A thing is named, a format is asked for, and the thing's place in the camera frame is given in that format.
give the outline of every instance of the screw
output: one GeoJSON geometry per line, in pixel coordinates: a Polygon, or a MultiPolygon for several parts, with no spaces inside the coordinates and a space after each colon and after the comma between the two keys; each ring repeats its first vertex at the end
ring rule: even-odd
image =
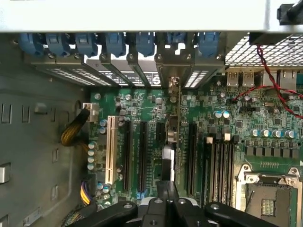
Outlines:
{"type": "Polygon", "coordinates": [[[210,207],[214,210],[218,210],[220,208],[218,204],[212,204],[210,207]]]}
{"type": "Polygon", "coordinates": [[[125,204],[123,207],[124,207],[125,209],[130,209],[130,208],[132,208],[133,206],[132,206],[132,204],[127,203],[127,204],[125,204]]]}
{"type": "Polygon", "coordinates": [[[76,53],[76,54],[74,55],[74,58],[75,58],[75,59],[80,59],[80,54],[76,53]]]}
{"type": "Polygon", "coordinates": [[[155,200],[155,203],[162,203],[163,202],[163,200],[162,199],[159,199],[159,198],[157,198],[156,200],[155,200]]]}
{"type": "Polygon", "coordinates": [[[101,95],[99,93],[96,93],[94,97],[95,97],[96,100],[100,100],[101,95]]]}
{"type": "Polygon", "coordinates": [[[48,55],[47,55],[50,59],[54,59],[55,58],[55,55],[54,54],[52,54],[52,53],[48,53],[48,55]]]}
{"type": "Polygon", "coordinates": [[[184,203],[186,203],[186,200],[185,199],[179,199],[178,202],[181,203],[181,204],[184,204],[184,203]]]}

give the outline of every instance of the wire bundle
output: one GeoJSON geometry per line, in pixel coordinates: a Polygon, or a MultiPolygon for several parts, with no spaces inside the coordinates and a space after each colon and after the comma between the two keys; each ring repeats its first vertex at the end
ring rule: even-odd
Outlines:
{"type": "Polygon", "coordinates": [[[300,119],[303,119],[303,116],[299,115],[299,114],[296,114],[293,112],[292,109],[289,108],[289,106],[287,105],[286,103],[286,100],[283,98],[282,94],[281,94],[281,90],[283,91],[286,91],[286,92],[289,92],[289,93],[292,93],[294,95],[298,95],[300,98],[303,98],[303,95],[294,91],[294,90],[288,90],[288,89],[283,89],[281,88],[276,82],[275,82],[275,78],[273,77],[273,75],[271,75],[271,72],[270,72],[270,69],[269,67],[267,66],[267,63],[266,63],[266,60],[263,56],[263,50],[261,48],[260,45],[257,45],[257,54],[258,56],[260,57],[261,59],[261,63],[265,69],[265,71],[267,72],[268,76],[269,76],[269,79],[270,81],[273,83],[273,86],[259,86],[259,87],[252,87],[251,89],[243,92],[243,93],[240,93],[237,97],[235,97],[234,99],[232,99],[233,101],[237,101],[239,99],[239,97],[243,96],[243,95],[246,95],[248,94],[249,92],[253,91],[253,90],[256,90],[256,89],[260,89],[260,88],[273,88],[276,90],[276,93],[277,93],[277,96],[278,98],[280,99],[280,102],[282,103],[282,106],[283,108],[288,111],[291,115],[295,116],[296,118],[300,118],[300,119]]]}
{"type": "Polygon", "coordinates": [[[90,204],[92,197],[89,195],[88,187],[85,181],[82,181],[80,189],[81,200],[85,206],[90,204]]]}

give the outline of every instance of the ram slot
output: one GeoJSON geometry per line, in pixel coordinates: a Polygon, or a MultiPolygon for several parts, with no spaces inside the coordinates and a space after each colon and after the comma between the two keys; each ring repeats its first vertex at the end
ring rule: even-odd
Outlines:
{"type": "Polygon", "coordinates": [[[196,134],[197,125],[190,123],[188,127],[187,195],[194,195],[195,193],[196,134]]]}
{"type": "Polygon", "coordinates": [[[140,122],[138,192],[146,190],[148,123],[140,122]]]}
{"type": "Polygon", "coordinates": [[[226,184],[226,205],[232,205],[232,187],[233,187],[233,166],[234,166],[234,144],[228,146],[228,160],[227,160],[227,184],[226,184]]]}
{"type": "Polygon", "coordinates": [[[132,146],[132,122],[125,122],[124,131],[124,152],[123,152],[123,188],[129,190],[129,175],[131,164],[131,146],[132,146]]]}
{"type": "Polygon", "coordinates": [[[116,181],[116,160],[118,150],[118,117],[107,118],[107,149],[105,183],[113,184],[116,181]]]}

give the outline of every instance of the black pcie slot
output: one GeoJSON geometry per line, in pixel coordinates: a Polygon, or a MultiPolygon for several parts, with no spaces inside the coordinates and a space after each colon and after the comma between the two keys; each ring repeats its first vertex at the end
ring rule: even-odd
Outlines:
{"type": "Polygon", "coordinates": [[[129,190],[129,174],[131,162],[131,145],[132,145],[132,123],[125,121],[124,131],[124,152],[123,152],[123,189],[129,190]]]}
{"type": "Polygon", "coordinates": [[[146,189],[148,123],[140,122],[138,192],[146,189]]]}
{"type": "Polygon", "coordinates": [[[188,127],[188,151],[187,151],[187,194],[195,193],[195,169],[196,169],[196,134],[197,125],[190,123],[188,127]]]}

